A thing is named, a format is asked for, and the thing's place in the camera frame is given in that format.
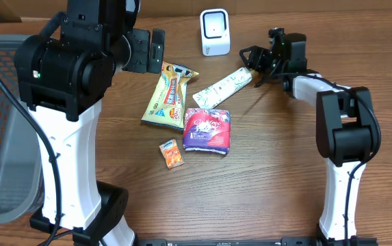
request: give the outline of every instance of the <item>yellow snack bag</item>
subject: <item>yellow snack bag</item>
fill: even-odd
[[[197,75],[184,66],[163,62],[161,77],[141,121],[183,131],[187,82]]]
[[[159,147],[159,149],[161,150],[162,155],[166,159],[168,169],[172,169],[173,167],[177,167],[185,163],[181,156],[181,152],[177,147],[177,142],[175,139],[164,143]]]

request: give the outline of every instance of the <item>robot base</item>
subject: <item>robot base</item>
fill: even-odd
[[[112,186],[104,182],[97,181],[97,187],[101,196],[101,209],[88,228],[74,228],[73,241],[76,246],[97,246],[99,241],[119,241],[119,245],[133,245],[135,234],[130,230],[117,230],[115,233],[122,232],[125,235],[113,235],[115,227],[127,226],[123,217],[129,194],[126,189]],[[48,234],[54,228],[46,217],[42,216],[42,207],[37,210],[30,218],[30,226],[41,232]]]
[[[343,241],[322,242],[311,237],[291,237],[266,241],[167,241],[165,239],[139,240],[136,246],[345,246]],[[376,238],[352,238],[348,246],[378,246]]]

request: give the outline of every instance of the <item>white device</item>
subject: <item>white device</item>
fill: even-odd
[[[231,49],[229,16],[223,9],[205,10],[200,14],[203,55],[226,55]]]

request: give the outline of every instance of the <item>wood grain surface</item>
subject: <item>wood grain surface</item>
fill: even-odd
[[[0,17],[10,22],[51,18],[65,11],[68,0],[0,0]],[[199,16],[224,8],[229,15],[285,12],[392,10],[392,0],[142,0],[138,17]]]
[[[242,66],[238,51],[269,46],[267,31],[307,35],[309,68],[331,81],[370,89],[382,129],[382,147],[362,177],[356,210],[359,236],[392,245],[392,10],[232,16],[231,52],[203,57],[198,17],[140,18],[136,27],[166,31],[165,61],[200,76],[192,94]],[[2,24],[0,33],[37,33],[42,23]],[[311,236],[324,205],[326,171],[315,144],[315,110],[279,86],[249,85],[226,100],[232,119],[227,156],[183,153],[168,170],[159,145],[182,133],[140,124],[157,74],[116,76],[103,99],[96,143],[99,180],[129,190],[125,213],[140,238],[266,239]],[[0,245],[36,245],[29,215],[0,225]],[[70,237],[54,245],[71,245]]]

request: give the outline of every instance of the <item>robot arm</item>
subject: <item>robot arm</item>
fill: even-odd
[[[241,50],[240,55],[247,67],[266,74],[255,87],[270,79],[282,79],[288,95],[316,108],[316,144],[326,162],[325,204],[317,235],[324,245],[345,245],[345,239],[362,245],[354,224],[358,186],[365,161],[379,146],[379,126],[369,90],[335,85],[316,71],[307,70],[305,35],[284,34],[284,29],[275,28],[269,30],[269,37],[270,49],[252,46]],[[342,118],[356,120],[343,123]]]
[[[21,100],[57,156],[60,226],[73,231],[76,245],[132,246],[135,240],[123,216],[127,191],[96,180],[95,134],[114,73],[161,71],[165,32],[134,29],[139,6],[139,0],[69,0],[67,13],[54,22],[60,39],[50,37],[57,26],[49,23],[46,35],[30,36],[15,55]],[[50,233],[55,177],[42,141],[40,149],[45,199],[30,226]]]
[[[320,74],[309,74],[321,78]],[[312,79],[310,77],[297,76],[293,79],[291,85],[291,95],[306,103],[316,107],[317,95],[320,92],[334,92],[345,93],[343,90],[338,90],[333,86],[320,81],[319,79]],[[342,103],[339,108],[343,106],[343,99],[338,101]],[[340,118],[346,118],[348,115],[340,113]],[[358,165],[360,161],[343,162],[340,167],[337,167],[329,158],[325,158],[326,163],[326,191],[324,211],[319,220],[319,227],[322,234],[327,238],[333,238],[335,241],[342,241],[345,238],[344,230],[344,214],[345,214],[345,200],[346,191],[348,189],[348,182],[350,179],[349,173]],[[354,222],[356,200],[358,194],[358,186],[360,185],[361,174],[365,169],[363,165],[355,173],[355,179],[352,181],[350,206],[348,211],[348,237],[356,236],[356,228]]]

